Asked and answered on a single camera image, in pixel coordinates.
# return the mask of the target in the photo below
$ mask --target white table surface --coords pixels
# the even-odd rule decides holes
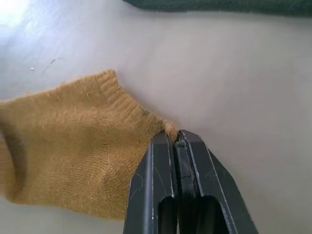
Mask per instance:
[[[0,98],[114,68],[141,103],[202,136],[259,233],[312,233],[312,19],[11,2],[0,7]],[[122,222],[1,198],[0,229],[117,234]]]

